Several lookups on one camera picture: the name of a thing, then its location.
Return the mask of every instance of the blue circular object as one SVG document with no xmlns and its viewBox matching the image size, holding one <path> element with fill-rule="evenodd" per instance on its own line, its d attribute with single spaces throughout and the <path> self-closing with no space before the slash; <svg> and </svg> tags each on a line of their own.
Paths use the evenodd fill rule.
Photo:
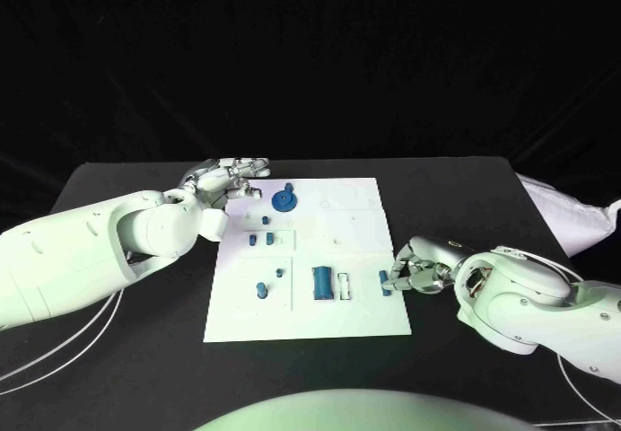
<svg viewBox="0 0 621 431">
<path fill-rule="evenodd" d="M 298 204 L 298 198 L 294 195 L 294 186 L 288 182 L 285 189 L 278 191 L 272 196 L 272 207 L 281 213 L 291 211 Z"/>
</svg>

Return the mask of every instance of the black curtain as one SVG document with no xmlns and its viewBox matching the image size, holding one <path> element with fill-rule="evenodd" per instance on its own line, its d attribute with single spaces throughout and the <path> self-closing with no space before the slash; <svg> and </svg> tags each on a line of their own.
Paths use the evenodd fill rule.
<svg viewBox="0 0 621 431">
<path fill-rule="evenodd" d="M 9 0 L 0 16 L 3 228 L 85 162 L 502 155 L 621 197 L 612 5 Z"/>
</svg>

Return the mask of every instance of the robotic hand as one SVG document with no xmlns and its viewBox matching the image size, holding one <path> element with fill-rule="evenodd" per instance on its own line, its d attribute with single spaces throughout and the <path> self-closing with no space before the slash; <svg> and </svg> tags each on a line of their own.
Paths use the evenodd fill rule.
<svg viewBox="0 0 621 431">
<path fill-rule="evenodd" d="M 399 278 L 405 266 L 411 275 Z M 621 286 L 571 283 L 559 268 L 507 247 L 474 253 L 457 242 L 414 237 L 382 287 L 437 294 L 454 285 L 457 317 L 489 342 L 519 355 L 540 344 L 582 371 L 621 383 Z"/>
<path fill-rule="evenodd" d="M 228 199 L 261 198 L 245 177 L 268 159 L 206 160 L 177 189 L 138 191 L 0 235 L 0 330 L 72 312 L 169 266 L 202 235 L 221 241 Z"/>
</svg>

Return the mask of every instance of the blue cylinder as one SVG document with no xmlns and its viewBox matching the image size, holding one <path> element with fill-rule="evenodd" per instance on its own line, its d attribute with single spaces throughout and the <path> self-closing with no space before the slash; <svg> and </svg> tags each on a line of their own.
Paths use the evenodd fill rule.
<svg viewBox="0 0 621 431">
<path fill-rule="evenodd" d="M 259 299 L 265 299 L 268 297 L 268 288 L 265 287 L 265 283 L 257 284 L 257 296 Z"/>
<path fill-rule="evenodd" d="M 298 198 L 294 195 L 294 186 L 288 182 L 285 189 L 278 191 L 272 196 L 272 207 L 281 213 L 291 211 L 298 204 Z"/>
<path fill-rule="evenodd" d="M 333 294 L 333 269 L 330 267 L 313 268 L 314 276 L 314 299 L 334 299 Z"/>
<path fill-rule="evenodd" d="M 385 281 L 388 281 L 386 272 L 385 271 L 379 271 L 379 285 L 383 285 Z M 392 292 L 389 290 L 386 290 L 383 287 L 382 287 L 382 295 L 383 296 L 391 296 L 392 295 Z"/>
</svg>

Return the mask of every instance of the white paper sheet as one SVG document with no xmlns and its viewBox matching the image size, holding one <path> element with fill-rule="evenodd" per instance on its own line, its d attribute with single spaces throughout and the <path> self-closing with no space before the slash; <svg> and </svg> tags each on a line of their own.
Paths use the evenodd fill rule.
<svg viewBox="0 0 621 431">
<path fill-rule="evenodd" d="M 272 194 L 287 182 L 298 205 L 280 213 Z M 238 199 L 226 205 L 231 220 L 205 342 L 411 335 L 402 293 L 382 295 L 378 272 L 389 271 L 393 255 L 375 178 L 254 180 L 252 186 L 262 189 L 262 200 Z M 268 225 L 261 223 L 264 216 Z M 267 232 L 274 233 L 272 245 Z M 314 300 L 311 269 L 319 266 L 331 268 L 334 300 Z M 349 300 L 340 299 L 340 273 L 349 275 Z M 258 282 L 268 288 L 262 300 Z"/>
</svg>

